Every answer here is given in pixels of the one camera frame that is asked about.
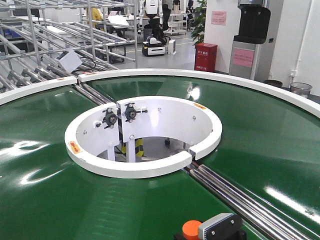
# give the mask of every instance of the trash can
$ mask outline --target trash can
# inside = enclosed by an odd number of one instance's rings
[[[264,80],[263,83],[271,85],[271,86],[274,86],[274,87],[277,87],[277,88],[281,88],[282,85],[283,85],[283,83],[281,81],[271,80],[271,79]]]
[[[213,73],[216,68],[218,45],[197,43],[195,45],[194,70]]]
[[[309,98],[312,86],[303,82],[292,82],[290,84],[290,92],[298,94],[301,97]]]

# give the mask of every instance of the white wall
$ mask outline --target white wall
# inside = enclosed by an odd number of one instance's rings
[[[299,62],[294,81],[311,84],[311,94],[320,96],[320,1],[313,0],[307,23],[311,1],[284,0],[270,73],[272,79],[288,87],[291,70]],[[218,45],[216,70],[228,73],[232,40],[238,33],[241,16],[238,0],[210,0],[207,4],[204,41]],[[227,11],[226,26],[211,24],[212,11]]]
[[[206,21],[204,42],[207,44],[217,44],[215,70],[228,73],[231,50],[234,35],[238,34],[241,11],[238,0],[208,0],[206,8]],[[223,11],[226,13],[226,24],[211,24],[212,11]]]

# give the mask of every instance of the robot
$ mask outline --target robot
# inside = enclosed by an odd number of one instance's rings
[[[144,15],[150,18],[149,24],[152,28],[152,36],[149,36],[143,42],[142,54],[147,57],[164,55],[166,53],[165,45],[167,44],[167,36],[165,36],[164,30],[168,29],[168,24],[164,26],[162,0],[140,0],[140,28],[143,26]]]

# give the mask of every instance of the white conveyor guard rail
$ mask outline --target white conveyor guard rail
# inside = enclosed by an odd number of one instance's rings
[[[139,112],[133,121],[126,118],[128,104]],[[120,143],[118,121],[113,127],[103,122],[105,110],[120,109],[123,142],[127,147],[127,162],[115,161],[114,147]],[[180,170],[192,160],[212,152],[220,142],[222,124],[210,109],[198,103],[167,96],[133,97],[94,107],[75,118],[65,131],[65,144],[70,157],[81,167],[103,176],[140,179],[156,177]],[[135,162],[135,139],[166,137],[182,141],[191,147],[166,158]],[[106,158],[97,157],[105,153]]]

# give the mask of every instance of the fire extinguisher box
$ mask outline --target fire extinguisher box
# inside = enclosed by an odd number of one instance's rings
[[[194,70],[211,72],[215,71],[218,45],[197,43],[195,45]]]

